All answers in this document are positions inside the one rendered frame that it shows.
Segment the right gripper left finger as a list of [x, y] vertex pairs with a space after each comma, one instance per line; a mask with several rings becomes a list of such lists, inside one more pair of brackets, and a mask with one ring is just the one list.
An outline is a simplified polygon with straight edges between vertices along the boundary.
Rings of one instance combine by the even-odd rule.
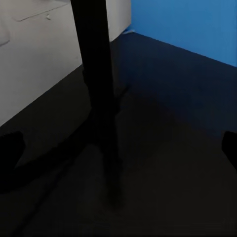
[[20, 131], [0, 137], [0, 189], [3, 188], [25, 149], [25, 140]]

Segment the monitor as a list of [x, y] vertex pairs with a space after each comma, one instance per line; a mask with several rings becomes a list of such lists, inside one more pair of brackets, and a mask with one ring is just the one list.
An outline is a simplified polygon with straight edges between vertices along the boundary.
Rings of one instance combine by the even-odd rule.
[[[91, 111], [79, 128], [6, 182], [49, 163], [84, 135], [117, 140], [110, 43], [132, 22], [131, 0], [0, 0], [0, 126], [83, 65]], [[96, 126], [92, 125], [93, 120]]]

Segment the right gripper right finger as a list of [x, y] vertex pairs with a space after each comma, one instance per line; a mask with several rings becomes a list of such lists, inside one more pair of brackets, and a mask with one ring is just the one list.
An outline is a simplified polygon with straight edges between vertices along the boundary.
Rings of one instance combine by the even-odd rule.
[[226, 131], [221, 149], [237, 171], [237, 133]]

